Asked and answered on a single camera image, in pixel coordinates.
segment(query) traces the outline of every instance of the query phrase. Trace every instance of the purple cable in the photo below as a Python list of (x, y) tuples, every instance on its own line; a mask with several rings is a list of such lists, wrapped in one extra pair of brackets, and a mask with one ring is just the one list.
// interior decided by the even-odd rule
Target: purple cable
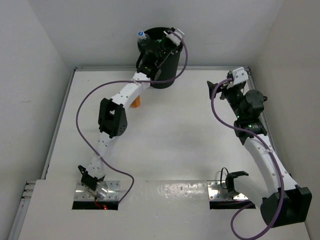
[[(177, 79), (178, 77), (180, 77), (182, 75), (182, 73), (186, 70), (186, 67), (187, 67), (187, 64), (188, 64), (188, 49), (187, 49), (187, 46), (184, 42), (184, 40), (179, 36), (177, 35), (176, 33), (172, 32), (171, 33), (173, 35), (175, 35), (182, 43), (183, 47), (184, 47), (184, 51), (185, 51), (185, 62), (184, 62), (184, 66), (182, 68), (182, 70), (179, 72), (179, 74), (171, 79), (168, 79), (168, 80), (164, 80), (164, 81), (149, 81), (149, 80), (137, 80), (137, 81), (133, 81), (133, 80), (119, 80), (119, 81), (111, 81), (111, 82), (106, 82), (104, 84), (101, 84), (99, 86), (97, 86), (95, 89), (93, 89), (91, 92), (89, 92), (85, 98), (82, 100), (82, 102), (80, 103), (80, 106), (76, 112), (76, 116), (75, 116), (75, 126), (76, 126), (76, 129), (77, 131), (79, 132), (80, 136), (82, 137), (82, 139), (86, 142), (86, 144), (88, 144), (88, 146), (92, 149), (92, 151), (94, 151), (94, 153), (97, 155), (97, 156), (100, 156), (100, 154), (98, 153), (98, 151), (91, 145), (91, 143), (86, 139), (86, 137), (83, 135), (83, 133), (81, 132), (80, 128), (79, 128), (79, 113), (80, 113), (80, 110), (83, 106), (83, 104), (85, 103), (85, 101), (88, 99), (88, 97), (93, 94), (96, 90), (104, 87), (104, 86), (107, 86), (107, 85), (110, 85), (110, 84), (120, 84), (120, 83), (150, 83), (150, 84), (165, 84), (165, 83), (169, 83), (169, 82), (172, 82), (174, 81), (175, 79)], [(119, 203), (128, 195), (128, 193), (130, 192), (130, 190), (132, 189), (132, 187), (134, 186), (134, 183), (135, 183), (135, 178), (127, 173), (127, 172), (124, 172), (124, 171), (121, 171), (121, 170), (118, 170), (116, 168), (114, 168), (113, 166), (111, 166), (109, 163), (107, 163), (107, 161), (102, 157), (100, 156), (100, 159), (101, 161), (107, 165), (110, 169), (112, 169), (113, 171), (117, 172), (117, 173), (120, 173), (120, 174), (123, 174), (123, 175), (126, 175), (128, 177), (130, 177), (132, 179), (132, 183), (129, 187), (129, 189), (126, 191), (126, 193), (123, 195), (123, 197), (119, 200)]]
[[(215, 116), (215, 118), (220, 122), (222, 123), (223, 125), (225, 125), (226, 127), (230, 128), (230, 129), (234, 129), (234, 130), (237, 130), (237, 131), (241, 131), (241, 132), (244, 132), (244, 133), (247, 133), (247, 134), (250, 134), (252, 136), (254, 136), (255, 138), (259, 139), (260, 142), (262, 143), (262, 145), (265, 147), (265, 149), (267, 150), (270, 150), (269, 146), (265, 143), (265, 141), (262, 140), (261, 137), (259, 137), (257, 134), (255, 134), (254, 132), (250, 131), (250, 130), (246, 130), (246, 129), (242, 129), (242, 128), (239, 128), (239, 127), (235, 127), (235, 126), (232, 126), (232, 125), (229, 125), (227, 124), (226, 122), (224, 122), (216, 113), (216, 110), (215, 110), (215, 105), (214, 105), (214, 100), (215, 100), (215, 96), (217, 94), (217, 90), (225, 83), (228, 83), (232, 81), (231, 79), (226, 79), (226, 80), (223, 80), (222, 82), (220, 82), (218, 85), (215, 86), (213, 92), (212, 92), (212, 97), (211, 97), (211, 108), (212, 108), (212, 112), (213, 112), (213, 115)], [(279, 176), (279, 180), (280, 180), (280, 200), (279, 200), (279, 204), (278, 204), (278, 207), (274, 213), (274, 216), (271, 220), (271, 222), (268, 224), (268, 226), (266, 226), (266, 228), (260, 232), (259, 234), (257, 234), (256, 236), (253, 236), (253, 237), (249, 237), (249, 238), (244, 238), (240, 235), (238, 235), (235, 231), (235, 228), (234, 228), (234, 221), (235, 221), (235, 218), (236, 216), (244, 209), (250, 207), (253, 203), (249, 203), (247, 205), (245, 205), (244, 207), (240, 208), (234, 215), (233, 217), (231, 218), (231, 222), (230, 222), (230, 226), (231, 226), (231, 230), (233, 232), (233, 234), (240, 240), (256, 240), (260, 237), (262, 237), (264, 234), (266, 234), (266, 232), (268, 232), (272, 227), (273, 225), (275, 224), (279, 214), (280, 214), (280, 211), (281, 211), (281, 208), (282, 208), (282, 205), (283, 205), (283, 202), (284, 202), (284, 197), (285, 197), (285, 184), (284, 184), (284, 180), (282, 178), (282, 173), (281, 173), (281, 170), (279, 168), (279, 165), (277, 163), (277, 160), (275, 158), (275, 156), (273, 155), (272, 152), (269, 152), (270, 154), (270, 157), (272, 159), (272, 162), (274, 164), (274, 167), (276, 168), (276, 171), (278, 173), (278, 176)]]

